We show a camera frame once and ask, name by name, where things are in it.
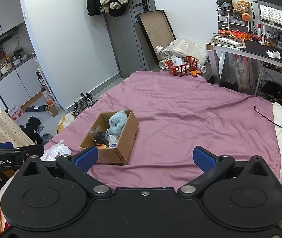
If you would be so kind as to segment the plush hamburger toy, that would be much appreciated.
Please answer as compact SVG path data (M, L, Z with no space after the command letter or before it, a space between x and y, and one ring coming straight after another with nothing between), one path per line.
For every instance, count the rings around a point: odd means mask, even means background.
M100 144L100 145L97 145L97 148L98 148L98 149L107 149L108 146L105 145L105 144Z

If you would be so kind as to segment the fluffy blue plush toy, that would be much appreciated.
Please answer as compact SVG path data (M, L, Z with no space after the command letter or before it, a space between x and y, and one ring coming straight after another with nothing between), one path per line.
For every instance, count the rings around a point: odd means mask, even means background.
M116 112L112 115L108 121L109 128L106 130L105 137L107 138L110 135L114 135L117 138L120 137L123 128L127 122L127 113L124 110Z

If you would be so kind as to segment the blue tissue pack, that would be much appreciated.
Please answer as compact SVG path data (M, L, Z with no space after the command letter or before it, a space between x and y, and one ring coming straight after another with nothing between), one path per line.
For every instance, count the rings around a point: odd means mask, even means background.
M118 144L118 141L119 141L119 136L111 134L111 135L107 136L106 139L108 141L109 148L116 148L117 147L117 144Z

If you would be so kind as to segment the polka dot tablecloth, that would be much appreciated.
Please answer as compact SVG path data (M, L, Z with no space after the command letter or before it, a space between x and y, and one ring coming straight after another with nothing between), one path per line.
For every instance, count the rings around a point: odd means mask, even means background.
M34 145L34 142L0 108L0 143L11 142L13 147Z

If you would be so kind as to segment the black polka dot clothing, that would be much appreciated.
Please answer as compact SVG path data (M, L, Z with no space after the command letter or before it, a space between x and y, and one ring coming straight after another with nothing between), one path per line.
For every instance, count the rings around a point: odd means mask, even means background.
M38 128L41 125L41 121L36 117L30 117L26 126L20 125L21 130L35 143L43 143L43 139L38 133Z

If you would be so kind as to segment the white shopping bag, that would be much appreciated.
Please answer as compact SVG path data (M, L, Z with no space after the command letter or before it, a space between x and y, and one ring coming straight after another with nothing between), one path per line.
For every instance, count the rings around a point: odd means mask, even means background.
M55 161L62 155L71 155L71 150L63 144L63 140L60 140L59 143L53 145L47 151L44 151L40 159L41 161Z

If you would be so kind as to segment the brown cardboard box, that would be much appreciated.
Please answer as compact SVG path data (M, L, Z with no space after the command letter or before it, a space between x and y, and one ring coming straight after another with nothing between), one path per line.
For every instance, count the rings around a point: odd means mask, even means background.
M127 165L138 131L133 111L100 113L80 144L81 149L95 146L99 164Z

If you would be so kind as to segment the white kitchen cabinet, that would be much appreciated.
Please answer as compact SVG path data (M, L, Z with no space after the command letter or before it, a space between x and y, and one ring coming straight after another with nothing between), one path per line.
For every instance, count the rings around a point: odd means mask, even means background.
M20 0L0 0L0 107L24 106L43 96L53 104L22 15Z

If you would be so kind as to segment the pair of sneakers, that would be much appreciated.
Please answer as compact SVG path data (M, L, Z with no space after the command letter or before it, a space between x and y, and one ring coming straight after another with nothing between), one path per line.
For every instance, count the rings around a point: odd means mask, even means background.
M94 100L91 93L81 93L80 98L74 102L73 116L77 117L81 112L87 108L92 107L96 101Z

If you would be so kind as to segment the white plastic bag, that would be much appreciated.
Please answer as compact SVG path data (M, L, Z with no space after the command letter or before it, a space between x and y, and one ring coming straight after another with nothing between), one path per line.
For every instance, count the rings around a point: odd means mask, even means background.
M183 36L179 36L176 40L172 41L169 47L184 55L197 58L199 60L198 63L201 65L204 65L208 59L205 44L193 42Z

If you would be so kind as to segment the large clear plastic jar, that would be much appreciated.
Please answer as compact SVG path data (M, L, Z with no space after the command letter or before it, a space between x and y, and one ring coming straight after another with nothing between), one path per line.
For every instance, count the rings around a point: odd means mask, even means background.
M170 59L173 55L176 56L177 58L185 57L185 54L178 52L170 48L169 46L166 47L156 46L154 50L159 61L163 59Z

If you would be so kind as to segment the grey desk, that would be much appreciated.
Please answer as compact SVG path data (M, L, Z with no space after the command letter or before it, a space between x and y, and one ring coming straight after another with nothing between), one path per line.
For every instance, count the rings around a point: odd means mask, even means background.
M214 39L215 38L212 38L208 43L206 43L206 50L208 53L215 85L220 85L222 68L224 66L225 57L227 54L236 54L260 61L257 85L254 90L255 93L257 93L260 87L262 76L265 71L265 62L282 68L282 52L280 53L280 59L273 59L270 58L266 53L266 51L269 50L269 47L262 46L258 42L245 41L244 48L237 48L233 46L226 46L224 43L220 42L215 43Z

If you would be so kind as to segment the grey door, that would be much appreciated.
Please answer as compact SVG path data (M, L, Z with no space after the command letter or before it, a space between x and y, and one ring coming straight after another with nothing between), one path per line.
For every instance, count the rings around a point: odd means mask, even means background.
M153 71L155 60L137 15L155 10L154 0L129 0L122 16L105 16L119 74L127 78L137 70Z

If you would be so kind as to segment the framed cork board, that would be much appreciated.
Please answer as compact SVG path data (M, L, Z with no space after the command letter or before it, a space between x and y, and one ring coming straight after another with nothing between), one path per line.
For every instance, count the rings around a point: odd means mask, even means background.
M159 62L155 48L166 47L176 40L172 26L164 10L143 12L136 15L138 24L143 32L155 62Z

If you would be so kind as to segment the small drawer organizer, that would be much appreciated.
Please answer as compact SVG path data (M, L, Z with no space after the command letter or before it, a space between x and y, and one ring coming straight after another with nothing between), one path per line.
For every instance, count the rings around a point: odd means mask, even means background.
M242 20L242 13L218 9L218 30L238 31L249 33L249 23Z

